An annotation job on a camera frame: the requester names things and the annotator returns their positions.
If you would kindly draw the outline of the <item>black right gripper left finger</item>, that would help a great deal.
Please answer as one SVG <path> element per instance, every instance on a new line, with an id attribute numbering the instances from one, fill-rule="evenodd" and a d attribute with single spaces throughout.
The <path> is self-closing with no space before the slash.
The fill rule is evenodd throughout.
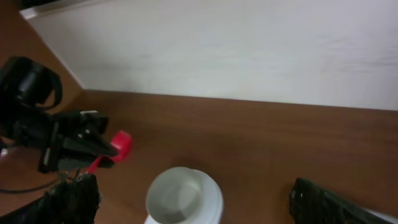
<path id="1" fill-rule="evenodd" d="M 94 174 L 61 181 L 41 198 L 1 216 L 1 224 L 93 224 L 101 195 Z"/>

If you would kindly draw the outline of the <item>orange measuring scoop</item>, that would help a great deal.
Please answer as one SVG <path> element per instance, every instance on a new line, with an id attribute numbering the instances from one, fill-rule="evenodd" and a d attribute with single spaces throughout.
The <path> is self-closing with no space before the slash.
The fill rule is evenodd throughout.
<path id="1" fill-rule="evenodd" d="M 124 161 L 132 151 L 133 144 L 134 140 L 130 134 L 125 131 L 117 132 L 111 141 L 111 145 L 115 148 L 118 154 L 112 157 L 99 156 L 89 166 L 86 172 L 89 174 L 93 174 L 95 170 L 99 167 L 106 167 L 106 165 L 110 165 L 110 167 L 112 167 L 116 163 Z"/>

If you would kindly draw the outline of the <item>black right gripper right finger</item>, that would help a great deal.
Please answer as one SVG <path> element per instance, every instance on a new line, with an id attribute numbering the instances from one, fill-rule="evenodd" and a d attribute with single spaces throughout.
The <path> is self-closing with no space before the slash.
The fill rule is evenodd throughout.
<path id="1" fill-rule="evenodd" d="M 289 214 L 295 224 L 392 223 L 390 216 L 370 212 L 301 177 L 289 193 Z"/>

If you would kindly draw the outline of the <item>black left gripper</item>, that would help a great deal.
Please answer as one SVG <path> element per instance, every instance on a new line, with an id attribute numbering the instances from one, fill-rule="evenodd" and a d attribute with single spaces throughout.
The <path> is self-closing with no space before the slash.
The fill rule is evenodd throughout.
<path id="1" fill-rule="evenodd" d="M 103 134 L 109 118 L 96 110 L 69 110 L 50 116 L 52 127 L 40 150 L 39 172 L 110 169 L 115 165 L 103 156 L 117 156 L 117 150 Z"/>

